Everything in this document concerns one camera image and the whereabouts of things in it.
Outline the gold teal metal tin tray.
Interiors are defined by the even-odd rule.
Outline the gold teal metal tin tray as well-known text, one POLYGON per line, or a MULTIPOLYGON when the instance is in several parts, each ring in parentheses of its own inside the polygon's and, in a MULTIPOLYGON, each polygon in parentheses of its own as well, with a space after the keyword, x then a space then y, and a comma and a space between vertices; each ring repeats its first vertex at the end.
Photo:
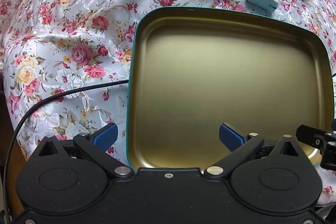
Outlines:
POLYGON ((221 124, 268 140, 334 119, 329 57, 314 33, 230 10, 165 7, 138 24, 126 150, 134 168, 207 168, 221 124))

